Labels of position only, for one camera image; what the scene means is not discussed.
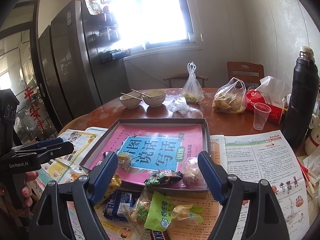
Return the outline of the person's left hand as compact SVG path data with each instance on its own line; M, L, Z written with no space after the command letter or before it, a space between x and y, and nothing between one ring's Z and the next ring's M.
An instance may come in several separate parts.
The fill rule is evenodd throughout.
M31 188L27 183L35 180L38 175L39 173L37 171L30 171L24 174L24 188L22 189L21 193L24 198L25 207L31 207L33 203L31 199Z

